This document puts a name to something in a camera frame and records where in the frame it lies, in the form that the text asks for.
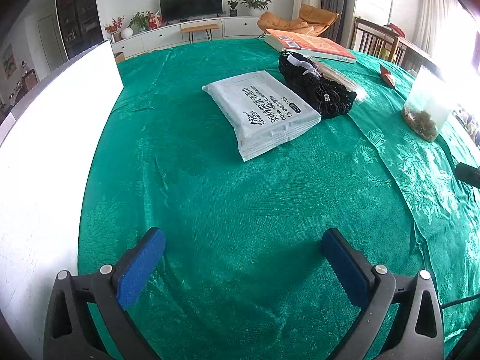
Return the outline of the clear jar black lid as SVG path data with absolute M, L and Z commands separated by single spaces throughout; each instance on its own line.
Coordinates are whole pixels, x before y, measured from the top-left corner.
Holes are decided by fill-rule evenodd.
M 433 142 L 456 105 L 450 82 L 421 66 L 401 115 L 414 133 L 425 141 Z

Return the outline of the red snack packet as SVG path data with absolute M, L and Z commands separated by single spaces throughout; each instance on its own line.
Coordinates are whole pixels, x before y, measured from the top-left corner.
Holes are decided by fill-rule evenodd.
M 390 88 L 395 88 L 395 78 L 392 73 L 383 65 L 380 65 L 380 74 L 383 82 Z

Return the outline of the clear bag of sticks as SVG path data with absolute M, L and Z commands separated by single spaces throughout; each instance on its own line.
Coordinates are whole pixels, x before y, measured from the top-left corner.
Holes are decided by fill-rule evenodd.
M 346 77 L 341 72 L 338 72 L 337 70 L 333 69 L 329 65 L 322 63 L 317 58 L 311 58 L 311 61 L 316 66 L 316 69 L 318 70 L 318 72 L 320 72 L 320 74 L 323 75 L 323 77 L 325 77 L 328 80 L 334 81 L 339 85 L 343 85 L 350 92 L 355 92 L 356 102 L 361 103 L 369 98 L 368 93 L 361 85 L 358 85 L 356 82 Z

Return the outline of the black crochet fabric item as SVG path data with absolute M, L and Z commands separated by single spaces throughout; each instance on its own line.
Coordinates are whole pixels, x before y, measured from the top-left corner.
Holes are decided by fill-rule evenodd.
M 296 52 L 282 51 L 278 69 L 286 86 L 317 111 L 322 119 L 346 115 L 352 109 L 356 92 L 325 78 L 309 58 Z

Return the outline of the wooden dining chair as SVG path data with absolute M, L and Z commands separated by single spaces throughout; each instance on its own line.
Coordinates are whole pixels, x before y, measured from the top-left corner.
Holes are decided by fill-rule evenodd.
M 399 38 L 404 32 L 394 24 L 375 24 L 361 17 L 354 19 L 349 48 L 400 65 L 406 47 Z

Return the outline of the green satin tablecloth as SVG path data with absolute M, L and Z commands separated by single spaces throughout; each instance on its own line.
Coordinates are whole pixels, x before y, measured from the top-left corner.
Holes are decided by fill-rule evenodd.
M 260 39 L 200 42 L 130 58 L 90 169 L 80 273 L 113 263 L 152 227 L 165 254 L 129 309 L 163 359 L 324 359 L 357 316 L 320 253 L 337 228 L 372 263 L 426 269 L 453 347 L 479 310 L 479 191 L 456 164 L 479 165 L 449 120 L 436 141 L 400 111 L 413 77 L 358 54 L 333 67 L 364 102 L 250 161 L 203 87 L 247 72 L 279 77 Z

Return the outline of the white storage box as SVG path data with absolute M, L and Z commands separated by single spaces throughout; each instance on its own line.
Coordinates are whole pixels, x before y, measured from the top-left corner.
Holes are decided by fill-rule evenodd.
M 32 359 L 55 276 L 77 271 L 86 182 L 123 88 L 104 41 L 43 79 L 1 127 L 1 313 Z

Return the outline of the orange book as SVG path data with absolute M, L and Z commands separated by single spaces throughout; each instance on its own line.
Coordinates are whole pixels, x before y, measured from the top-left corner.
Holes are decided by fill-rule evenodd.
M 279 52 L 296 52 L 305 57 L 331 59 L 346 63 L 356 62 L 356 57 L 352 52 L 325 37 L 268 29 L 264 41 Z

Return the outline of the grey wipes pack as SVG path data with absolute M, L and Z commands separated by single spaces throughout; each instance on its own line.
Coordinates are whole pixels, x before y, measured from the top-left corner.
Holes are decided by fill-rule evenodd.
M 229 121 L 247 162 L 306 133 L 320 113 L 268 72 L 218 80 L 202 87 Z

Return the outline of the orange lounge chair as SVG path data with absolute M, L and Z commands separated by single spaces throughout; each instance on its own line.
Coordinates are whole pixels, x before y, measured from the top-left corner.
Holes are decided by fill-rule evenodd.
M 329 29 L 338 17 L 336 12 L 303 4 L 297 19 L 287 21 L 266 11 L 257 20 L 257 25 L 264 33 L 267 33 L 268 29 L 275 29 L 318 37 Z

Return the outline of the large green potted plant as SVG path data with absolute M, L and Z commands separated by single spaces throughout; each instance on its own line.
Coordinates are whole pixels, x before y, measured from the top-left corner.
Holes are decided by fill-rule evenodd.
M 241 0 L 240 4 L 244 5 L 251 16 L 260 16 L 267 11 L 272 0 Z

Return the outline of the cardboard box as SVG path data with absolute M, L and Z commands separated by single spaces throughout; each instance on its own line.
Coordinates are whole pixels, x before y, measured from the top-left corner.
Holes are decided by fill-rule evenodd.
M 115 62 L 116 63 L 121 63 L 125 61 L 125 55 L 123 52 L 118 52 L 118 53 L 115 53 Z

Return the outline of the small potted plant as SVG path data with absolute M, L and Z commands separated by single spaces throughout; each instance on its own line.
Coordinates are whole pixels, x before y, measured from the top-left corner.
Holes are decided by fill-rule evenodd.
M 239 5 L 239 1 L 238 0 L 229 0 L 227 2 L 227 5 L 229 7 L 229 16 L 230 17 L 236 16 L 238 14 L 237 7 Z

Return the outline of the white tv cabinet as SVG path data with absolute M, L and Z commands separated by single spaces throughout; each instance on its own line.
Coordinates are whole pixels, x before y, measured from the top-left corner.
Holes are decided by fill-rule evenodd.
M 162 50 L 189 44 L 188 36 L 181 34 L 181 27 L 204 24 L 218 24 L 213 30 L 213 40 L 257 38 L 262 34 L 256 16 L 225 16 L 220 18 L 198 19 L 179 24 L 168 24 L 148 30 L 111 44 L 113 53 L 123 52 L 125 59 L 136 57 L 154 50 Z M 197 33 L 194 42 L 207 41 L 205 33 Z

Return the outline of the red flowers white vase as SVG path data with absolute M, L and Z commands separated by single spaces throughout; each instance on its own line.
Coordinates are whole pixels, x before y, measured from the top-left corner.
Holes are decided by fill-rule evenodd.
M 104 29 L 112 39 L 112 42 L 118 42 L 134 35 L 134 30 L 131 27 L 123 28 L 124 21 L 124 16 L 118 16 L 116 19 L 112 18 L 111 22 L 104 26 Z

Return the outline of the wooden bench stool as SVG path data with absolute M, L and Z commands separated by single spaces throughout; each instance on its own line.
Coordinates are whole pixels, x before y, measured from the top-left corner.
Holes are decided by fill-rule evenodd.
M 190 27 L 181 27 L 181 34 L 186 34 L 188 36 L 189 43 L 194 43 L 194 36 L 197 33 L 205 33 L 207 37 L 207 41 L 213 40 L 213 30 L 218 30 L 220 26 L 218 24 L 204 24 L 198 26 L 190 26 Z

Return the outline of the green plant red flowers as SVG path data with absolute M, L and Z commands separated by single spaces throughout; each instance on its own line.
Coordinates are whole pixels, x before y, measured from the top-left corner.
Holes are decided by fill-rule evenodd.
M 160 28 L 162 22 L 163 19 L 158 12 L 152 13 L 149 10 L 143 10 L 137 12 L 131 18 L 128 26 L 132 29 L 136 29 L 139 33 L 142 33 L 148 30 Z

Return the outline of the black television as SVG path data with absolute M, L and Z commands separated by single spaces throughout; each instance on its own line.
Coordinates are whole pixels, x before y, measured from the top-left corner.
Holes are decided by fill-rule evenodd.
M 219 15 L 223 11 L 223 0 L 159 0 L 159 2 L 161 16 L 165 22 Z

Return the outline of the dark wooden bookshelf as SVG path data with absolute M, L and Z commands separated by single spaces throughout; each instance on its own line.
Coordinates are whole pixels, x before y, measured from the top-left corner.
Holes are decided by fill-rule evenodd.
M 68 59 L 103 41 L 96 0 L 55 0 L 55 6 Z

